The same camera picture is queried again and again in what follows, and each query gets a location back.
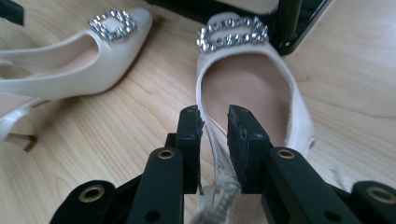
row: light wood surface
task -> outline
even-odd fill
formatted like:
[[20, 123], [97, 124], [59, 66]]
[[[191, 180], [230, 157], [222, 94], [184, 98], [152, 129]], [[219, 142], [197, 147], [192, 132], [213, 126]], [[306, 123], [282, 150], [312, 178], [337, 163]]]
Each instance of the light wood surface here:
[[[118, 187], [140, 175], [149, 153], [176, 131], [179, 111], [195, 104], [201, 24], [143, 1], [16, 2], [26, 9], [25, 27], [0, 20], [0, 49], [54, 44], [111, 7], [143, 6], [155, 19], [118, 86], [37, 107], [16, 127], [39, 136], [29, 153], [0, 143], [0, 223], [48, 223], [78, 185], [103, 179]], [[284, 57], [316, 126], [307, 159], [335, 186], [371, 179], [396, 188], [395, 21], [393, 0], [333, 0]], [[206, 135], [201, 158], [207, 185], [213, 165]], [[196, 204], [195, 195], [185, 198], [186, 223]]]

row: white shoe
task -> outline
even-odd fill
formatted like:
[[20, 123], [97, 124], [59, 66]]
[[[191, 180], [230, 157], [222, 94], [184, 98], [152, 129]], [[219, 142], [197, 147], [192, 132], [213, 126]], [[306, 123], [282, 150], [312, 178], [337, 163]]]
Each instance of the white shoe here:
[[115, 85], [136, 57], [151, 25], [152, 17], [143, 8], [111, 9], [90, 20], [91, 29], [56, 45], [0, 50], [0, 64], [32, 72], [20, 79], [0, 78], [0, 142], [28, 149], [33, 145], [32, 136], [8, 133], [33, 106]]
[[[213, 150], [214, 186], [205, 188], [194, 222], [262, 223], [261, 195], [242, 195], [227, 146], [229, 105], [250, 110], [275, 147], [306, 155], [312, 120], [297, 84], [268, 43], [265, 26], [234, 13], [212, 17], [200, 30], [196, 100]], [[214, 195], [219, 197], [214, 202]]]

